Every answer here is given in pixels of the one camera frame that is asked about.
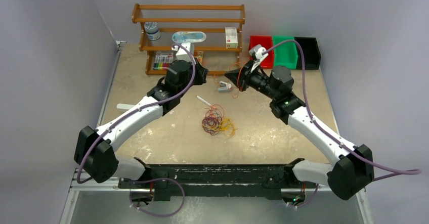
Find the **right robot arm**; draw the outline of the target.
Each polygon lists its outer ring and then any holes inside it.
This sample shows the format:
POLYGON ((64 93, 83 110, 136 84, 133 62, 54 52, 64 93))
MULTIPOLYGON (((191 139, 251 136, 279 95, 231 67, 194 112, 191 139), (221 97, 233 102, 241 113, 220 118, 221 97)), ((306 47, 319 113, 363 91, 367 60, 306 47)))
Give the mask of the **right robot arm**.
POLYGON ((269 75, 252 61, 224 76, 241 91, 249 87, 271 99, 273 115, 301 133, 328 160, 327 164, 301 160, 284 173, 285 183, 328 186, 342 200, 349 200, 374 180, 373 154, 366 145, 356 146, 327 127, 293 91, 291 70, 275 66, 269 75))

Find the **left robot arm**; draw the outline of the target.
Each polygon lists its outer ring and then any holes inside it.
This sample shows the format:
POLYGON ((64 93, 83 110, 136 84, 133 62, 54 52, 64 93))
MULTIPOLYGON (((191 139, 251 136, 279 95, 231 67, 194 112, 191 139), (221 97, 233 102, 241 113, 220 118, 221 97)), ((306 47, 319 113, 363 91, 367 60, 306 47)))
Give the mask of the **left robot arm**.
POLYGON ((191 86, 206 83, 208 72, 199 62, 175 60, 166 75, 136 105, 95 129, 90 126, 81 129, 74 153, 74 161, 79 165, 76 181, 87 182, 81 178, 82 172, 86 172, 97 183, 122 177, 138 188, 147 187, 151 174, 145 171, 145 163, 138 157, 119 159, 115 152, 144 126, 177 106, 191 86))

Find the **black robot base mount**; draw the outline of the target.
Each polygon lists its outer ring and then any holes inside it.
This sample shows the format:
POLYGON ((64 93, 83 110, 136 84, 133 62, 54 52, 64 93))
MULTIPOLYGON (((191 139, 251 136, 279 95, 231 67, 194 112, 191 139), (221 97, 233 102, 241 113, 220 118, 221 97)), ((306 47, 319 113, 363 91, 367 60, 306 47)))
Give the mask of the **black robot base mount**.
POLYGON ((133 182, 118 184, 131 191, 150 190, 155 201, 171 197, 262 197, 302 202, 312 182, 300 182, 292 164, 149 164, 133 182))

